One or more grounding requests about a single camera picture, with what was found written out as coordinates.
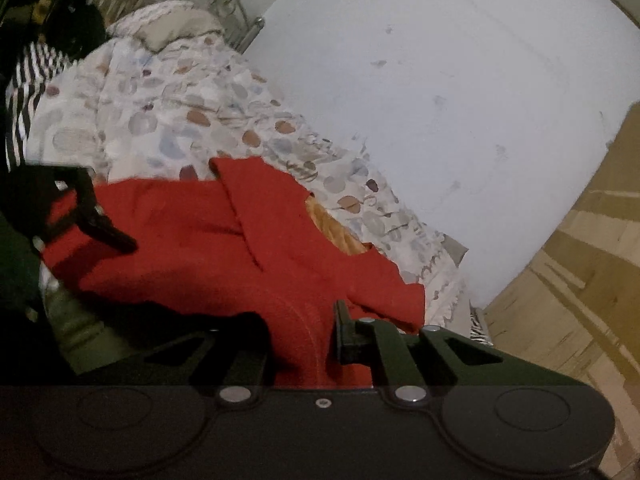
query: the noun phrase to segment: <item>metal screw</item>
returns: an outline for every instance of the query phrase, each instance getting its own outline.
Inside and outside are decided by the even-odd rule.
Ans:
[[[245,402],[251,398],[251,391],[244,386],[227,386],[220,390],[219,395],[226,402]]]
[[[31,240],[31,243],[33,244],[33,247],[35,247],[36,251],[38,251],[39,253],[44,251],[44,242],[42,241],[42,238],[40,238],[39,236],[34,236],[33,239]]]
[[[406,402],[418,402],[427,396],[427,392],[420,386],[400,386],[396,390],[396,397]]]
[[[329,399],[318,399],[316,400],[316,406],[318,408],[328,408],[332,405],[332,402]]]

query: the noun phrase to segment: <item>patterned duvet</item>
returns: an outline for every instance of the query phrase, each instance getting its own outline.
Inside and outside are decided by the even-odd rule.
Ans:
[[[81,164],[102,182],[214,179],[214,156],[261,156],[289,172],[405,282],[424,284],[426,324],[445,325],[456,306],[468,320],[442,234],[398,200],[367,153],[316,134],[215,33],[156,54],[132,36],[110,40],[47,86],[26,146],[29,162]]]

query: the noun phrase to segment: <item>pillow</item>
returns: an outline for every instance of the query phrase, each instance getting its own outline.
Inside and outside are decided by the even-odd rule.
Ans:
[[[133,37],[156,54],[178,38],[194,38],[208,32],[222,31],[218,19],[206,10],[177,7],[140,27]]]
[[[161,16],[172,12],[175,9],[193,9],[193,2],[185,2],[183,0],[165,0],[151,4],[141,9],[134,10],[132,13],[120,18],[117,22],[107,27],[107,34],[113,38],[126,38],[133,36],[140,27],[154,22]]]

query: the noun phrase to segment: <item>red blanket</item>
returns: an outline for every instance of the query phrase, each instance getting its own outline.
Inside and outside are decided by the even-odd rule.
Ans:
[[[281,386],[370,385],[365,368],[332,362],[335,301],[346,300],[354,318],[418,330],[422,285],[404,284],[376,250],[349,256],[326,240],[306,212],[308,190],[287,173],[260,158],[215,163],[217,181],[96,187],[107,215],[139,249],[119,254],[73,227],[46,247],[45,263],[69,289],[110,300],[153,301],[184,314],[257,312],[271,333]]]

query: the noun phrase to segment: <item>zebra print fabric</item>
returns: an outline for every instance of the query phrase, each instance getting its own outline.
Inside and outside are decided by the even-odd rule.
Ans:
[[[6,88],[4,156],[9,171],[24,164],[31,122],[47,83],[71,65],[69,58],[46,43],[30,43],[16,62]]]
[[[487,346],[494,345],[491,341],[491,337],[485,332],[484,326],[480,321],[480,314],[478,314],[478,310],[474,307],[471,307],[471,335],[469,337],[476,343],[482,343]]]

